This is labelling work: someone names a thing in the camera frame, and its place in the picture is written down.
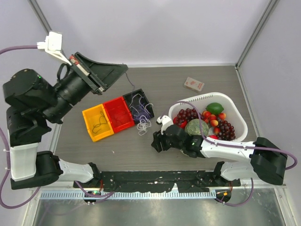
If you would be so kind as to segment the green lime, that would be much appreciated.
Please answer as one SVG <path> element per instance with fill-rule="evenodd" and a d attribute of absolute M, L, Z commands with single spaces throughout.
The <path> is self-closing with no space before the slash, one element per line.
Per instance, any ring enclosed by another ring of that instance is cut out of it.
<path fill-rule="evenodd" d="M 206 110 L 209 111 L 211 114 L 218 115 L 224 111 L 224 108 L 219 103 L 210 103 Z"/>

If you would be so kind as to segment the white plastic basket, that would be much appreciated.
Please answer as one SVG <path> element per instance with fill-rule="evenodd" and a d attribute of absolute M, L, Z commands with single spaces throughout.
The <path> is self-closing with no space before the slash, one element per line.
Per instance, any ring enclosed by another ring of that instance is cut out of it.
<path fill-rule="evenodd" d="M 201 154 L 206 158 L 224 158 L 234 161 L 246 161 L 252 150 L 245 150 L 243 147 L 249 145 L 243 140 L 246 138 L 248 128 L 245 120 L 236 108 L 234 102 L 225 94 L 219 92 L 211 92 L 194 97 L 183 99 L 183 102 L 192 103 L 200 112 L 205 110 L 210 103 L 219 103 L 224 108 L 226 120 L 235 128 L 236 139 L 233 140 L 234 145 L 238 148 L 224 147 L 221 145 L 211 144 L 207 141 L 202 142 Z"/>

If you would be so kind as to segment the yellow plastic bin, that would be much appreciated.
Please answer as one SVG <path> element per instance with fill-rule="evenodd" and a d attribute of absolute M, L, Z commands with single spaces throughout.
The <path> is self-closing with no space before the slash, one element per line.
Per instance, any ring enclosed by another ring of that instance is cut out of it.
<path fill-rule="evenodd" d="M 82 111 L 87 132 L 93 142 L 114 135 L 103 104 Z"/>

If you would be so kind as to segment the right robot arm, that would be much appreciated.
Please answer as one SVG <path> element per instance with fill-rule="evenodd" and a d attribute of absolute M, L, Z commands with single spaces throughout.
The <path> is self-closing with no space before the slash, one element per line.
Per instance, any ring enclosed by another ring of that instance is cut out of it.
<path fill-rule="evenodd" d="M 151 146 L 157 152 L 175 148 L 191 158 L 222 158 L 212 174 L 218 186 L 241 178 L 259 178 L 277 186 L 284 181 L 287 154 L 264 137 L 236 143 L 189 135 L 177 125 L 170 125 L 165 131 L 153 133 Z"/>

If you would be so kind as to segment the dark red grape bunch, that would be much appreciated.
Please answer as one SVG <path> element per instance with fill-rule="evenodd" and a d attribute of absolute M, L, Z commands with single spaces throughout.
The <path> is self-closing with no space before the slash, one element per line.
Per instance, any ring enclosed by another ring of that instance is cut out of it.
<path fill-rule="evenodd" d="M 174 117 L 173 123 L 177 125 L 178 127 L 184 129 L 185 126 L 193 119 L 204 119 L 204 116 L 201 114 L 200 117 L 197 114 L 197 111 L 195 108 L 186 108 L 181 109 L 178 114 Z"/>

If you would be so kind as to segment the black plastic bin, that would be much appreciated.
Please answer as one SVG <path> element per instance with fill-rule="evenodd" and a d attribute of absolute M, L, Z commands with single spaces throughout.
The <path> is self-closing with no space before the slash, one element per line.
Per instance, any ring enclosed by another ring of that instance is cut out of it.
<path fill-rule="evenodd" d="M 123 98 L 136 125 L 140 122 L 141 116 L 145 116 L 148 120 L 154 118 L 153 104 L 148 101 L 142 89 L 127 93 Z"/>

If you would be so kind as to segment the red plastic bin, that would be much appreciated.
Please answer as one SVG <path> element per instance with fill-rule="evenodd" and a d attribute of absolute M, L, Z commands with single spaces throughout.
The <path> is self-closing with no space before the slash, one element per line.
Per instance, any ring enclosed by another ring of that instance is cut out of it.
<path fill-rule="evenodd" d="M 103 106 L 114 133 L 119 133 L 135 125 L 123 97 L 104 102 Z"/>

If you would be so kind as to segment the green cantaloupe melon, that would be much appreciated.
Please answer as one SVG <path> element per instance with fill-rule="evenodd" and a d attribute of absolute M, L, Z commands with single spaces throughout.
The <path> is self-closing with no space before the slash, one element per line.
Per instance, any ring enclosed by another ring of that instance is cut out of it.
<path fill-rule="evenodd" d="M 202 127 L 203 135 L 207 136 L 209 133 L 209 126 L 208 124 L 199 119 L 193 119 L 185 126 L 184 131 L 189 135 L 201 135 L 200 126 Z"/>

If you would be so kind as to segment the red white card box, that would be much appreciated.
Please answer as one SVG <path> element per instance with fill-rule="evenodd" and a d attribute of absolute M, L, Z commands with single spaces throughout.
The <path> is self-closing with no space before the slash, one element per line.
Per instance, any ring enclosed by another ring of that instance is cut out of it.
<path fill-rule="evenodd" d="M 205 85 L 204 83 L 202 83 L 196 79 L 193 79 L 191 77 L 188 77 L 183 84 L 183 86 L 185 88 L 195 91 L 197 93 L 200 93 L 202 91 L 202 89 L 204 88 L 204 85 Z"/>

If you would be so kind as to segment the red apple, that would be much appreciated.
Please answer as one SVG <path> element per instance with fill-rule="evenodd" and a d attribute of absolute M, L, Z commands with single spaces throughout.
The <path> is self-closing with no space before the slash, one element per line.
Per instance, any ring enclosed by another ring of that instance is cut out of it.
<path fill-rule="evenodd" d="M 210 137 L 212 139 L 219 139 L 218 136 L 216 136 L 216 135 L 209 135 L 208 137 Z"/>

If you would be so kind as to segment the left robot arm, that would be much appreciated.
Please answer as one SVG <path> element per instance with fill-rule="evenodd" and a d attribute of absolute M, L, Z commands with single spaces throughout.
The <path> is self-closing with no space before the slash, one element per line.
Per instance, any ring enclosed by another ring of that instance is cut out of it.
<path fill-rule="evenodd" d="M 125 64 L 99 63 L 80 53 L 60 66 L 55 85 L 33 69 L 23 69 L 4 83 L 10 146 L 11 188 L 42 187 L 58 180 L 77 181 L 97 187 L 102 175 L 94 163 L 66 162 L 51 151 L 38 152 L 49 124 L 63 117 L 88 93 L 101 95 L 128 70 Z"/>

